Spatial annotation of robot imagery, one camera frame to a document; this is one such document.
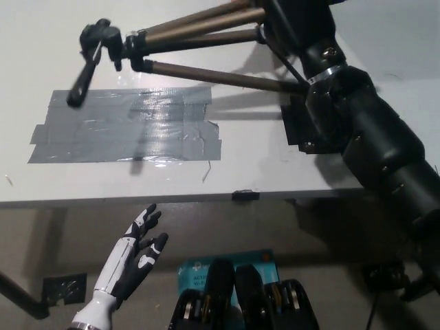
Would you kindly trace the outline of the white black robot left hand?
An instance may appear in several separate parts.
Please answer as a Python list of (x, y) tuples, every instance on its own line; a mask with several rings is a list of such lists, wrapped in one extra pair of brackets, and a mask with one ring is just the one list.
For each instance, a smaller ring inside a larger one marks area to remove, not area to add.
[(145, 239), (162, 213), (154, 203), (143, 210), (114, 245), (93, 288), (91, 300), (74, 316), (70, 329), (112, 329), (113, 313), (140, 286), (160, 257), (167, 233)]

